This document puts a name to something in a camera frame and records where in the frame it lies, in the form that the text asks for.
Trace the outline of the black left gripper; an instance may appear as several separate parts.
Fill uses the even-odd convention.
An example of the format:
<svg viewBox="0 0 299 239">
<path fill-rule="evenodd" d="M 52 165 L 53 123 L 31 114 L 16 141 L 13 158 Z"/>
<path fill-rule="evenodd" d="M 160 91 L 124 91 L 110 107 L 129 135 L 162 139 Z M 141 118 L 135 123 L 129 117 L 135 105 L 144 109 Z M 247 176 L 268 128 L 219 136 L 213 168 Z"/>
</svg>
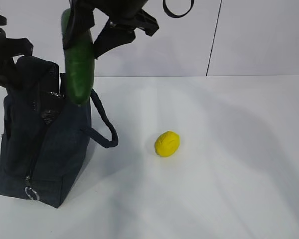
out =
<svg viewBox="0 0 299 239">
<path fill-rule="evenodd" d="M 13 57 L 31 56 L 33 45 L 27 38 L 7 38 L 2 26 L 7 19 L 0 15 L 0 86 L 21 86 L 22 80 Z"/>
</svg>

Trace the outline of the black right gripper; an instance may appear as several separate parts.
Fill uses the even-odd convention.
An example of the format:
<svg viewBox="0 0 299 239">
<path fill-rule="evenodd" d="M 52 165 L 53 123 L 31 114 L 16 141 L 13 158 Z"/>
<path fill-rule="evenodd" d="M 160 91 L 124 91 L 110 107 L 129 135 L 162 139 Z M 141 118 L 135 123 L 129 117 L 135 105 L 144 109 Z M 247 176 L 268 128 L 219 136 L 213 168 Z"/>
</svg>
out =
<svg viewBox="0 0 299 239">
<path fill-rule="evenodd" d="M 159 29 L 157 20 L 143 10 L 146 0 L 73 0 L 65 32 L 62 36 L 64 49 L 69 49 L 75 40 L 95 25 L 93 11 L 100 10 L 109 21 L 118 26 L 139 28 L 153 36 Z M 135 32 L 105 25 L 93 43 L 94 58 L 121 45 L 132 43 Z"/>
</svg>

